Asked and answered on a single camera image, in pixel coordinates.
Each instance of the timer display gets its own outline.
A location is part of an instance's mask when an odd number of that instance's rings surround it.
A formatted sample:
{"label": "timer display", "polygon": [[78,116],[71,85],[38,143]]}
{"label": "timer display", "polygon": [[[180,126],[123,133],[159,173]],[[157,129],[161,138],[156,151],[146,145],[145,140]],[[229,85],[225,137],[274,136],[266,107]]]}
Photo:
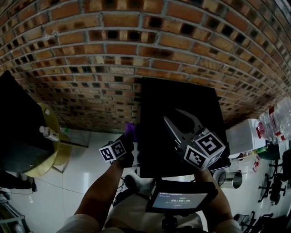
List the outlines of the timer display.
{"label": "timer display", "polygon": [[159,192],[153,207],[162,209],[195,209],[206,196],[207,193]]}
{"label": "timer display", "polygon": [[190,202],[191,200],[171,200],[171,202]]}

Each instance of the person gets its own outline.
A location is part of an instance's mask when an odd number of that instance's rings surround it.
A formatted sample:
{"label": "person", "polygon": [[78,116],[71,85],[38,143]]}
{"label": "person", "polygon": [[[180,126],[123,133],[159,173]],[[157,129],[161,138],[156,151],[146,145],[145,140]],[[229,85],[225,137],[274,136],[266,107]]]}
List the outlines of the person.
{"label": "person", "polygon": [[[75,214],[69,217],[57,233],[161,233],[160,213],[145,212],[147,200],[141,195],[132,194],[117,203],[108,212],[115,198],[120,178],[125,166],[120,160],[112,163],[109,169],[98,178],[84,195]],[[240,226],[232,217],[226,196],[206,169],[195,172],[196,182],[213,182],[218,195],[203,210],[209,232],[242,233]],[[178,227],[192,226],[192,232],[201,232],[202,222],[197,213],[187,217],[175,216]]]}

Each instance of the black chair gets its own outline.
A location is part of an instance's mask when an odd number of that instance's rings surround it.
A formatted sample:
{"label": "black chair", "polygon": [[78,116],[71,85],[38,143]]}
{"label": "black chair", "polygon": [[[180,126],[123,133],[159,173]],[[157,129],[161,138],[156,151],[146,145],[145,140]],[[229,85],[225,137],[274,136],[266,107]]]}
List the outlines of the black chair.
{"label": "black chair", "polygon": [[262,200],[264,198],[267,198],[268,197],[269,192],[271,190],[271,180],[269,180],[269,175],[266,173],[265,174],[265,177],[266,177],[266,181],[267,181],[266,187],[259,186],[259,189],[264,189],[265,190],[262,198],[260,200],[258,200],[259,203],[262,202]]}
{"label": "black chair", "polygon": [[[234,220],[238,220],[241,219],[241,216],[244,215],[240,215],[237,214],[234,217]],[[248,224],[244,223],[244,221],[239,222],[239,225],[244,227],[246,226],[247,228],[243,231],[243,233],[259,233],[263,228],[264,225],[269,221],[269,219],[271,219],[273,217],[273,213],[271,214],[265,214],[261,217],[259,217],[258,221],[255,219],[255,212],[252,211],[251,212],[251,220]]]}
{"label": "black chair", "polygon": [[274,167],[273,175],[270,177],[270,179],[273,179],[276,174],[278,174],[278,167],[282,167],[283,163],[279,164],[278,160],[275,160],[275,164],[269,164],[269,167]]}
{"label": "black chair", "polygon": [[281,216],[278,218],[269,218],[264,223],[263,229],[261,233],[290,233],[290,229],[288,229],[288,223],[290,221],[290,216]]}
{"label": "black chair", "polygon": [[281,181],[287,181],[291,179],[291,150],[283,153],[282,173],[278,173]]}
{"label": "black chair", "polygon": [[269,180],[268,174],[265,174],[267,179],[266,187],[259,186],[259,189],[265,189],[265,193],[263,194],[262,198],[258,201],[259,203],[262,202],[264,198],[267,198],[270,194],[270,200],[273,202],[273,205],[277,205],[280,200],[280,192],[283,192],[283,196],[286,193],[286,187],[282,187],[282,181],[280,179],[279,174],[276,174],[274,177],[273,184],[271,185],[271,180]]}
{"label": "black chair", "polygon": [[280,192],[283,192],[283,196],[286,194],[286,186],[284,188],[281,187],[282,181],[279,176],[275,175],[270,195],[270,200],[273,201],[275,205],[277,205],[280,200]]}

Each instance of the hand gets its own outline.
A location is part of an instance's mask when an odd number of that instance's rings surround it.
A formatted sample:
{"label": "hand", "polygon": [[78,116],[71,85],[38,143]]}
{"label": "hand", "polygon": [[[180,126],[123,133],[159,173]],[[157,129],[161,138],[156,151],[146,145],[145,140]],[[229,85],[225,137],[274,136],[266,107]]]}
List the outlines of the hand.
{"label": "hand", "polygon": [[130,152],[130,153],[126,153],[125,155],[121,156],[116,161],[119,162],[119,164],[122,168],[126,168],[126,167],[132,167],[133,160],[134,160],[134,156]]}

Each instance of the white tile floor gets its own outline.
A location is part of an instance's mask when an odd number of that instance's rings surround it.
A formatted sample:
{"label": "white tile floor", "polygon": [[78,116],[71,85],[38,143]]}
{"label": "white tile floor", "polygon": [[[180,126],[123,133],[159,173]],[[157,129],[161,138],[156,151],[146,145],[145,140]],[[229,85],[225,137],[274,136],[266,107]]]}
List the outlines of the white tile floor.
{"label": "white tile floor", "polygon": [[[73,215],[90,185],[109,167],[99,154],[99,148],[108,141],[118,138],[117,134],[69,130],[72,142],[87,144],[88,149],[74,148],[65,167],[64,174],[50,170],[46,175],[35,179],[37,192],[30,195],[11,194],[11,205],[25,215],[26,222],[34,233],[54,233],[62,227],[64,220]],[[265,173],[272,173],[269,161],[261,160],[255,174],[244,175],[242,186],[235,189],[223,189],[231,206],[233,215],[250,214],[256,211],[256,217],[274,213],[274,217],[285,215],[291,204],[291,191],[277,206],[272,206],[270,198],[263,202],[258,186],[264,183]],[[138,183],[149,185],[151,179],[142,179],[135,175],[133,168],[125,169],[123,176],[131,174]],[[171,177],[170,180],[189,182],[194,176]],[[12,192],[29,194],[30,190],[12,189]]]}

